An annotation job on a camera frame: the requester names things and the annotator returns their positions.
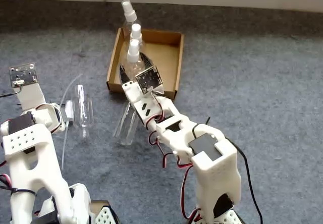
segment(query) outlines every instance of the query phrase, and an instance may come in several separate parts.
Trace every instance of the plastic bottle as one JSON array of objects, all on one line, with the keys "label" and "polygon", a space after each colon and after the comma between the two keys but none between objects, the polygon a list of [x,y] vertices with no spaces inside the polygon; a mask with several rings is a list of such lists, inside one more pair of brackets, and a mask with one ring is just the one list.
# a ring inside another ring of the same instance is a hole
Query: plastic bottle
[{"label": "plastic bottle", "polygon": [[123,34],[125,36],[125,40],[130,40],[130,34],[131,34],[131,26],[133,24],[139,24],[141,25],[140,21],[137,18],[135,10],[132,8],[130,0],[124,0],[121,2],[122,8],[125,13],[126,21],[123,26]]},{"label": "plastic bottle", "polygon": [[136,81],[135,76],[145,70],[145,64],[139,55],[139,41],[136,39],[130,40],[127,58],[123,63],[123,67],[125,73],[133,82]]},{"label": "plastic bottle", "polygon": [[85,93],[83,85],[75,87],[73,99],[74,121],[73,125],[81,129],[82,138],[89,138],[89,130],[93,125],[92,99]]},{"label": "plastic bottle", "polygon": [[134,139],[139,117],[129,102],[124,104],[123,114],[120,115],[114,137],[120,140],[121,145],[131,145]]}]

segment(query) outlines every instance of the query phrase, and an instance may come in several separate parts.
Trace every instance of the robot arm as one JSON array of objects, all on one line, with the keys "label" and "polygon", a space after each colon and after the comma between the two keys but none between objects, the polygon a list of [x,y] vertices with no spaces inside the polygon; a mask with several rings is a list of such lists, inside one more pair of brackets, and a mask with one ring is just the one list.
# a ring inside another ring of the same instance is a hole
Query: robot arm
[{"label": "robot arm", "polygon": [[[240,201],[237,150],[220,130],[190,121],[170,99],[154,95],[154,92],[164,91],[163,85],[160,78],[154,80],[154,84],[152,71],[150,74],[146,71],[137,76],[137,82],[123,84],[126,97],[144,126],[157,134],[157,140],[169,147],[182,164],[193,164],[197,177],[197,208],[203,220],[206,223],[220,221],[233,204]],[[141,78],[146,80],[144,90]]]},{"label": "robot arm", "polygon": [[[17,97],[23,109],[22,115],[0,127],[11,175],[12,223],[89,223],[94,215],[89,210],[91,199],[86,187],[69,187],[57,160],[51,134],[65,129],[58,105],[45,102],[34,64],[12,67],[11,78],[13,86],[22,87]],[[42,187],[52,197],[33,220],[35,195]]]}]

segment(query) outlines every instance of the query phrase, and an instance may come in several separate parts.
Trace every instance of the mounting hole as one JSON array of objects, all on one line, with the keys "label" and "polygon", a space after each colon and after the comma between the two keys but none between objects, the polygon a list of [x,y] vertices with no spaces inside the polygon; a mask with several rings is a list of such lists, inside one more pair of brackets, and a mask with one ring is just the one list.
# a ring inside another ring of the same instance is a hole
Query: mounting hole
[{"label": "mounting hole", "polygon": [[149,116],[149,113],[150,113],[150,109],[146,111],[146,116]]}]

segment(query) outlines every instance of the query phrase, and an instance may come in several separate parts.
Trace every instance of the brown cardboard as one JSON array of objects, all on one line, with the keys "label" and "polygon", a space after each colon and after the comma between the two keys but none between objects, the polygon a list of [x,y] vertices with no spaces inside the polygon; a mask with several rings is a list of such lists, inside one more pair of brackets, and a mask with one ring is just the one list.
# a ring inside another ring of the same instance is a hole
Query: brown cardboard
[{"label": "brown cardboard", "polygon": [[[174,99],[180,81],[184,35],[177,32],[142,30],[142,38],[146,43],[146,54],[157,66],[164,82],[165,95]],[[125,52],[124,34],[122,28],[119,28],[106,78],[111,92],[123,92],[117,68],[120,60],[125,58]]]}]

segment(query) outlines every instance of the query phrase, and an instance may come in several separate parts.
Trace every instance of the spray nozzle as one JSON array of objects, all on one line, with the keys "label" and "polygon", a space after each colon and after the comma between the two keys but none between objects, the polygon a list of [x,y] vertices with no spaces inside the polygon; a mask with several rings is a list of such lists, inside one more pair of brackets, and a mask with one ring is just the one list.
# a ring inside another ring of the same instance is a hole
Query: spray nozzle
[{"label": "spray nozzle", "polygon": [[132,8],[130,0],[124,0],[121,2],[123,11],[125,12],[125,17],[127,22],[134,22],[137,20],[137,15],[135,10]]},{"label": "spray nozzle", "polygon": [[130,40],[127,60],[131,63],[136,63],[139,60],[139,41],[136,39]]},{"label": "spray nozzle", "polygon": [[141,36],[141,26],[139,24],[133,24],[131,26],[131,39],[137,39],[139,43],[142,42],[142,36]]}]

